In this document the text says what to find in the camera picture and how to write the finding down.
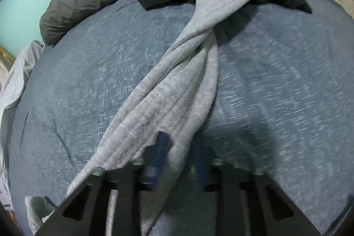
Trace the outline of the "blue patterned bed sheet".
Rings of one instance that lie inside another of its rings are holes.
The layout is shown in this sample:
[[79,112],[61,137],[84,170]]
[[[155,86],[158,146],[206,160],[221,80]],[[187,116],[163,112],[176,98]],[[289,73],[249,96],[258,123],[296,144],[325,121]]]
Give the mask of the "blue patterned bed sheet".
[[[333,0],[307,14],[246,6],[215,27],[220,78],[198,136],[242,169],[264,169],[322,234],[353,202],[353,19]],[[74,27],[35,65],[14,118],[9,178],[55,205],[137,84],[194,13],[120,0]]]

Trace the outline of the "light grey blanket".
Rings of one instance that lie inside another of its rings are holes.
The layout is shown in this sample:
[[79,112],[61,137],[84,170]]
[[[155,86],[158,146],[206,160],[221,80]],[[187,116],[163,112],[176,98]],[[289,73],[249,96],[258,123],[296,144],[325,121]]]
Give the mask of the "light grey blanket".
[[42,42],[32,40],[17,56],[1,89],[1,204],[13,211],[9,182],[9,148],[14,114],[28,78],[44,50]]

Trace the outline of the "wooden furniture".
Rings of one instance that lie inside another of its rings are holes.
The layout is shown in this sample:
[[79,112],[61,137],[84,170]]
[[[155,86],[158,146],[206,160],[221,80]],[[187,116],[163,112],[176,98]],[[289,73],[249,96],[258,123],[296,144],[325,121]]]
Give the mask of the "wooden furniture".
[[5,66],[8,68],[8,70],[11,69],[11,67],[16,61],[16,58],[5,48],[3,48],[3,46],[0,46],[0,57]]

